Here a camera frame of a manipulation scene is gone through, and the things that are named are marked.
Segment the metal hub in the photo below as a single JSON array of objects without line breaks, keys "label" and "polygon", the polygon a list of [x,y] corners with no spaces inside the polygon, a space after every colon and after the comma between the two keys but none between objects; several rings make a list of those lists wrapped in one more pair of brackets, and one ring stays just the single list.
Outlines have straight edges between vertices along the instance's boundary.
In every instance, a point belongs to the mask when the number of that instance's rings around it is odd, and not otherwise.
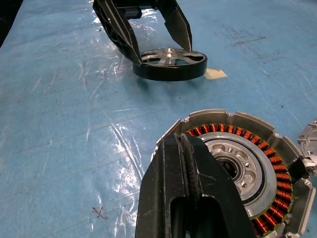
[{"label": "metal hub", "polygon": [[308,123],[297,142],[301,145],[302,154],[305,157],[305,167],[317,175],[317,119]]},{"label": "metal hub", "polygon": [[270,206],[277,181],[272,164],[258,146],[228,132],[210,132],[198,137],[226,170],[235,169],[233,181],[250,218]]},{"label": "metal hub", "polygon": [[136,75],[152,80],[182,81],[202,76],[207,56],[183,49],[158,49],[141,52],[143,64],[133,65]]}]

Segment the copper coil winding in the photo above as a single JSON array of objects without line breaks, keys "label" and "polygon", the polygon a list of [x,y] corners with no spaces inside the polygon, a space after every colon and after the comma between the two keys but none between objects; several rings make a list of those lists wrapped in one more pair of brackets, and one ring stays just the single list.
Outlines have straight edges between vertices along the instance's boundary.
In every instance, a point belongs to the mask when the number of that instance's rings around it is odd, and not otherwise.
[{"label": "copper coil winding", "polygon": [[204,133],[210,132],[208,125],[203,125],[202,128],[203,128]]},{"label": "copper coil winding", "polygon": [[192,130],[188,130],[186,133],[190,134],[191,136],[196,136]]},{"label": "copper coil winding", "polygon": [[234,133],[235,133],[236,135],[242,135],[243,129],[242,129],[241,127],[237,127]]},{"label": "copper coil winding", "polygon": [[260,144],[258,144],[258,147],[261,149],[261,150],[265,150],[267,147],[268,147],[268,144],[266,141],[261,141]]},{"label": "copper coil winding", "polygon": [[227,132],[233,133],[233,130],[234,130],[234,126],[232,126],[232,125],[227,126]]},{"label": "copper coil winding", "polygon": [[280,208],[282,208],[282,209],[284,209],[286,211],[289,208],[288,202],[284,202],[282,199],[279,199],[279,198],[276,198],[273,203],[275,203],[276,206],[278,206],[278,207],[280,207]]},{"label": "copper coil winding", "polygon": [[253,143],[253,144],[258,144],[258,142],[261,140],[260,137],[258,137],[257,135],[255,136],[252,136],[252,138],[250,139],[250,141]]},{"label": "copper coil winding", "polygon": [[253,230],[255,231],[256,235],[259,236],[259,235],[261,234],[260,231],[259,231],[259,229],[254,225],[253,222],[251,222],[251,225],[252,225]]},{"label": "copper coil winding", "polygon": [[272,164],[279,164],[282,163],[282,158],[278,155],[272,156],[269,158]]},{"label": "copper coil winding", "polygon": [[218,131],[225,132],[226,131],[226,125],[225,124],[219,124],[218,125]]},{"label": "copper coil winding", "polygon": [[201,130],[199,127],[195,127],[195,128],[194,128],[194,132],[195,132],[197,135],[202,135],[202,134],[203,134],[202,130]]},{"label": "copper coil winding", "polygon": [[276,178],[279,180],[291,180],[291,177],[287,173],[276,173]]},{"label": "copper coil winding", "polygon": [[212,132],[218,131],[217,124],[210,124],[210,129],[211,129]]},{"label": "copper coil winding", "polygon": [[249,132],[248,130],[246,130],[246,131],[243,133],[243,137],[246,138],[247,140],[250,139],[250,137],[251,137],[251,132]]},{"label": "copper coil winding", "polygon": [[273,148],[269,148],[269,149],[264,150],[264,153],[265,153],[266,156],[269,157],[271,155],[274,155],[276,152],[275,152],[275,150]]},{"label": "copper coil winding", "polygon": [[268,227],[267,227],[267,225],[266,225],[266,222],[264,222],[261,217],[255,218],[253,221],[254,221],[256,227],[257,227],[262,233],[266,233],[266,232],[269,230]]},{"label": "copper coil winding", "polygon": [[289,183],[289,182],[280,182],[280,181],[277,181],[277,187],[278,188],[281,188],[283,190],[286,190],[286,191],[291,191],[292,190],[292,184]]},{"label": "copper coil winding", "polygon": [[282,220],[284,217],[284,212],[282,212],[281,210],[279,210],[278,208],[271,206],[269,208],[269,211],[278,219]]},{"label": "copper coil winding", "polygon": [[283,198],[287,201],[292,200],[292,195],[289,192],[283,191],[283,190],[278,190],[276,196],[279,196],[280,198]]},{"label": "copper coil winding", "polygon": [[275,227],[278,224],[277,220],[270,213],[265,212],[263,216],[271,227]]},{"label": "copper coil winding", "polygon": [[287,171],[287,168],[284,164],[273,165],[274,171]]}]

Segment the bolt hole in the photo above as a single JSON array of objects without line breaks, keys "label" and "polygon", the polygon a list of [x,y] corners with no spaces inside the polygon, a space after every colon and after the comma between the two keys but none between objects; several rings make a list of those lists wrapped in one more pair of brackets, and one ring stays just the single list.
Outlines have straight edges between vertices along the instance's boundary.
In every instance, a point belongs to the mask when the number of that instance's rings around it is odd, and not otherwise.
[{"label": "bolt hole", "polygon": [[254,183],[257,179],[256,174],[253,171],[246,171],[243,177],[244,181],[247,183]]},{"label": "bolt hole", "polygon": [[237,156],[238,159],[241,159],[241,160],[247,160],[248,159],[247,154],[244,153],[242,150],[236,151],[235,155]]},{"label": "bolt hole", "polygon": [[243,187],[243,188],[246,188],[246,187],[248,186],[246,182],[241,182],[240,185],[241,185],[241,187]]},{"label": "bolt hole", "polygon": [[223,152],[225,150],[224,145],[214,145],[212,147],[213,151],[216,153]]}]

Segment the metal bolt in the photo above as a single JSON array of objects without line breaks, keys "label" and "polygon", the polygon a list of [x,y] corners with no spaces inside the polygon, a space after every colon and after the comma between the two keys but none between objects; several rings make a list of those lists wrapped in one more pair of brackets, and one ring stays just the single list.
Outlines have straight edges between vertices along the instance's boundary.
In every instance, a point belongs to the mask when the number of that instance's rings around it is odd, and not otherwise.
[{"label": "metal bolt", "polygon": [[246,188],[246,187],[248,186],[248,185],[247,185],[247,183],[246,183],[246,182],[244,182],[244,181],[243,181],[243,182],[241,182],[241,183],[240,183],[240,185],[241,185],[241,187],[243,187],[243,188]]},{"label": "metal bolt", "polygon": [[284,218],[284,219],[285,219],[284,222],[285,222],[286,224],[289,224],[291,218],[292,218],[292,215],[291,215],[290,213],[288,213],[288,214],[285,216],[285,218]]},{"label": "metal bolt", "polygon": [[273,135],[274,135],[276,138],[281,137],[278,133],[274,133]]},{"label": "metal bolt", "polygon": [[304,180],[304,184],[306,184],[307,186],[311,185],[311,182],[308,179]]}]

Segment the plastic sheet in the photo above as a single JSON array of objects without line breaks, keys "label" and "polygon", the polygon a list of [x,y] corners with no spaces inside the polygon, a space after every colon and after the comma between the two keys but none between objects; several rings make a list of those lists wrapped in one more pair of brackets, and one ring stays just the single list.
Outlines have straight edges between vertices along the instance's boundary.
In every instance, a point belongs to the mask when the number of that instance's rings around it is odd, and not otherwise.
[{"label": "plastic sheet", "polygon": [[[0,49],[0,237],[134,237],[155,143],[189,112],[246,111],[294,142],[316,117],[315,2],[179,4],[227,78],[138,78],[92,1],[24,0]],[[158,12],[143,16],[140,50],[177,47]],[[316,220],[315,202],[303,237]]]}]

